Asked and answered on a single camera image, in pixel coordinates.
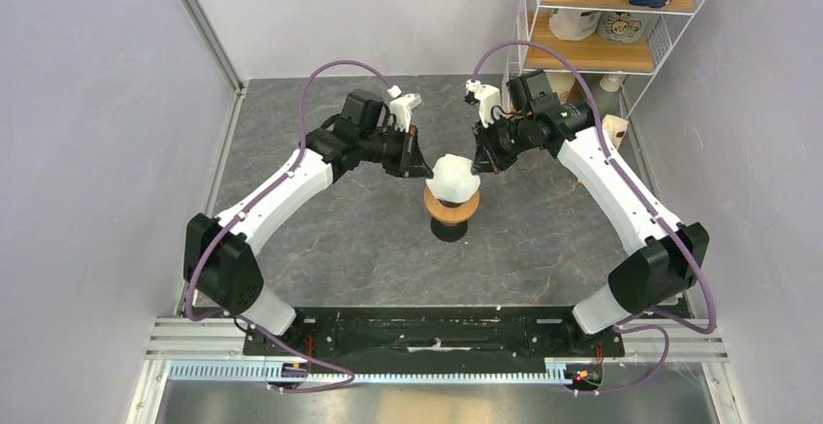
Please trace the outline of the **white paper coffee filter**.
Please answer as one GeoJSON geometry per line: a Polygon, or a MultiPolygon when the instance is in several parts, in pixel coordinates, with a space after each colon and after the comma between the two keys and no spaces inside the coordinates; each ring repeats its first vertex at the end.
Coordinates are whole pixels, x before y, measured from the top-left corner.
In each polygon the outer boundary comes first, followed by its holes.
{"type": "Polygon", "coordinates": [[[449,203],[469,201],[479,190],[480,177],[473,173],[473,161],[467,157],[446,154],[433,168],[433,177],[426,180],[432,195],[449,203]]]}

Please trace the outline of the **orange coffee dripper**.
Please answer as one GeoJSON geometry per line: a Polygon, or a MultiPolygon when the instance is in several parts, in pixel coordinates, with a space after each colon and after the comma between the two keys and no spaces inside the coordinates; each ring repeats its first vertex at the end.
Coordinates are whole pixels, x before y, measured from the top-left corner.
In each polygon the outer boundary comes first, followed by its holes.
{"type": "Polygon", "coordinates": [[[430,214],[430,229],[434,236],[442,242],[455,243],[468,232],[469,220],[480,204],[480,192],[476,191],[466,202],[446,204],[426,188],[424,204],[430,214]]]}

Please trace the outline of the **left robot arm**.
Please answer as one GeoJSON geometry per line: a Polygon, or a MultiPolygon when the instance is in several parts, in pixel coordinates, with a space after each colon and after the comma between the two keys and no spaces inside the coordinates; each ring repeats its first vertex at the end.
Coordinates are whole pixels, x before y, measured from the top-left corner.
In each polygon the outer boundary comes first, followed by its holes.
{"type": "Polygon", "coordinates": [[[215,217],[198,213],[189,220],[185,281],[229,315],[266,329],[279,353],[298,351],[305,330],[294,321],[296,310],[266,287],[257,256],[292,214],[363,162],[396,178],[431,178],[412,124],[421,102],[417,93],[385,102],[363,89],[351,91],[342,110],[307,135],[305,148],[246,198],[215,217]]]}

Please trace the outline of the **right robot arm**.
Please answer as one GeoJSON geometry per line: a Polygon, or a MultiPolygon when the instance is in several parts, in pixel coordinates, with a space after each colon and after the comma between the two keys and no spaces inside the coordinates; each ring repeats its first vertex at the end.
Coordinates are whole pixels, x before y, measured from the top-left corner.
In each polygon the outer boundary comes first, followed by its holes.
{"type": "Polygon", "coordinates": [[[698,278],[691,265],[702,262],[708,232],[700,223],[684,225],[654,198],[597,126],[598,115],[587,102],[561,103],[543,72],[512,79],[507,88],[510,114],[502,110],[499,88],[466,83],[465,100],[479,115],[474,173],[499,174],[525,151],[547,151],[586,187],[627,254],[605,286],[572,308],[570,322],[560,329],[562,346],[583,355],[608,327],[694,286],[698,278]]]}

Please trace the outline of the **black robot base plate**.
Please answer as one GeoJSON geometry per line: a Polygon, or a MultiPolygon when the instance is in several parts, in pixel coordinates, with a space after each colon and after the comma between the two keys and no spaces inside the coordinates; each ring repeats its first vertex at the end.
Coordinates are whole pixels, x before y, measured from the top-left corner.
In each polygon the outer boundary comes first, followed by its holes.
{"type": "Polygon", "coordinates": [[[622,358],[612,329],[586,336],[568,307],[299,308],[282,337],[364,375],[539,373],[547,358],[622,358]]]}

